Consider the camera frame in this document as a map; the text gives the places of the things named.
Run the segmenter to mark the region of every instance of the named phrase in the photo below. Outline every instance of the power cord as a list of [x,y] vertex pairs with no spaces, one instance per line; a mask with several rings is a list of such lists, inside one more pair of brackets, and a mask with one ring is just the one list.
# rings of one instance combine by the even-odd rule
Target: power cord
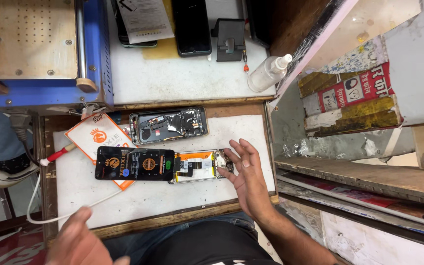
[[[11,128],[14,130],[15,134],[17,135],[17,138],[19,139],[19,141],[22,142],[22,145],[24,145],[24,150],[26,151],[27,157],[32,161],[32,163],[36,164],[37,166],[40,167],[39,162],[32,156],[32,153],[29,149],[29,146],[27,144],[27,133],[26,130],[30,129],[29,124],[31,123],[32,117],[28,114],[22,114],[22,113],[15,113],[15,114],[11,114],[9,116],[9,120],[11,121]],[[40,174],[37,178],[37,184],[35,184],[35,189],[34,192],[32,193],[32,197],[31,200],[29,202],[29,206],[27,207],[27,220],[33,224],[37,224],[37,225],[42,225],[42,224],[48,224],[51,222],[56,222],[58,220],[70,217],[72,214],[74,214],[75,212],[71,213],[71,214],[66,214],[54,219],[50,219],[50,220],[44,220],[44,221],[36,221],[33,220],[31,218],[31,207],[32,207],[32,202],[34,201],[35,195],[37,194],[37,188],[40,185]],[[92,203],[90,205],[88,205],[89,207],[93,207],[96,204],[99,204],[107,199],[110,199],[112,197],[114,197],[115,195],[121,193],[122,190],[119,190],[118,192],[111,194],[107,197],[105,197],[104,199],[98,200],[95,203]]]
[[[76,213],[76,212],[73,212],[73,213],[71,213],[71,214],[66,214],[66,215],[63,215],[63,216],[60,216],[60,217],[57,217],[57,218],[54,218],[54,219],[44,220],[44,221],[36,221],[36,220],[33,220],[33,219],[31,218],[31,213],[30,213],[30,211],[31,211],[31,207],[32,207],[32,202],[34,201],[35,194],[37,194],[37,188],[38,188],[38,186],[39,186],[39,185],[40,185],[40,174],[39,174],[39,177],[37,178],[37,184],[35,184],[35,189],[34,189],[34,192],[33,192],[33,194],[32,194],[31,201],[29,202],[29,206],[27,207],[27,220],[28,220],[29,222],[31,222],[31,223],[33,223],[33,224],[37,224],[37,225],[43,225],[43,224],[48,224],[48,223],[51,223],[51,222],[56,222],[56,221],[58,221],[58,220],[61,220],[61,219],[64,219],[64,218],[70,217],[72,214]],[[114,193],[114,194],[111,194],[111,195],[109,195],[109,196],[105,197],[104,199],[98,200],[97,202],[95,202],[95,203],[92,203],[92,204],[88,205],[88,207],[90,207],[90,208],[91,208],[91,207],[95,206],[96,204],[99,204],[99,203],[101,203],[101,202],[103,202],[103,201],[105,201],[105,200],[107,200],[107,199],[110,199],[110,198],[114,197],[115,195],[117,195],[117,194],[119,194],[119,193],[121,193],[121,192],[122,192],[122,190],[119,190],[118,192],[116,192],[116,193]]]
[[36,166],[40,166],[39,162],[33,157],[29,146],[27,144],[27,133],[26,130],[30,129],[30,123],[32,121],[32,116],[23,113],[14,113],[9,116],[11,121],[11,128],[15,132],[15,135],[24,145],[24,150],[26,151],[27,157],[34,163]]

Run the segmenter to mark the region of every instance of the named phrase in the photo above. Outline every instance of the plastic bottle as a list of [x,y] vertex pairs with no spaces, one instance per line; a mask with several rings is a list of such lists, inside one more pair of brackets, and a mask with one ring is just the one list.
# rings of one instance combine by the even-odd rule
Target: plastic bottle
[[248,77],[248,87],[256,93],[265,91],[286,76],[287,65],[291,61],[290,54],[268,57]]

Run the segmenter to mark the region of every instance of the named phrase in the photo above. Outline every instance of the perforated metal plate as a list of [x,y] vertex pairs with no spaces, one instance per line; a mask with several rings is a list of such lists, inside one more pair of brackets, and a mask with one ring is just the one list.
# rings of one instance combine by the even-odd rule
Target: perforated metal plate
[[74,0],[0,0],[0,80],[77,73]]

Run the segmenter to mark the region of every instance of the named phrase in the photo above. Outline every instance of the black smartphone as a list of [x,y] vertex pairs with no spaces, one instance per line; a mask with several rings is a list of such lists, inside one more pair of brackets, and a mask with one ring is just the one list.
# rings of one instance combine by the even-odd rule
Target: black smartphone
[[172,0],[176,45],[180,57],[212,53],[205,0]]
[[274,2],[274,0],[246,0],[251,38],[265,48],[269,48],[271,45],[269,29]]
[[94,176],[98,180],[170,181],[174,177],[174,151],[101,146]]
[[127,29],[125,28],[125,24],[122,20],[121,11],[119,9],[119,5],[117,4],[117,0],[111,0],[112,9],[114,10],[115,22],[117,24],[117,35],[119,36],[119,40],[122,46],[126,48],[154,48],[158,44],[156,40],[145,41],[139,43],[130,43],[129,36],[127,35]]
[[205,109],[201,106],[134,113],[129,117],[135,145],[178,140],[209,133]]

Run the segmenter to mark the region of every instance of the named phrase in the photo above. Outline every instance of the white work mat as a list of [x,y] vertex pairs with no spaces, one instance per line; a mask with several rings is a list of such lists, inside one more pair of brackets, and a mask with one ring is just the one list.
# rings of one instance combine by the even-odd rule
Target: white work mat
[[[209,118],[209,135],[143,145],[144,148],[172,149],[175,152],[200,151],[228,147],[228,141],[248,140],[260,153],[261,166],[268,191],[276,190],[274,176],[264,137],[262,115]],[[64,132],[54,132],[55,150],[70,141]],[[56,160],[56,188],[58,216],[72,213],[119,190],[112,181],[96,180],[95,166],[79,149],[74,149]],[[228,179],[196,183],[168,184],[162,181],[137,181],[124,192],[93,207],[87,224],[90,228],[113,225],[158,214],[217,203],[237,198]],[[66,219],[58,221],[61,228]]]
[[[243,18],[239,0],[206,0],[210,29],[217,18]],[[117,35],[112,5],[107,3],[114,104],[171,102],[177,100],[231,99],[275,95],[270,87],[255,93],[248,87],[244,61],[216,62],[217,38],[212,41],[212,61],[205,56],[145,60],[142,48],[125,48]],[[246,36],[250,74],[268,55]]]

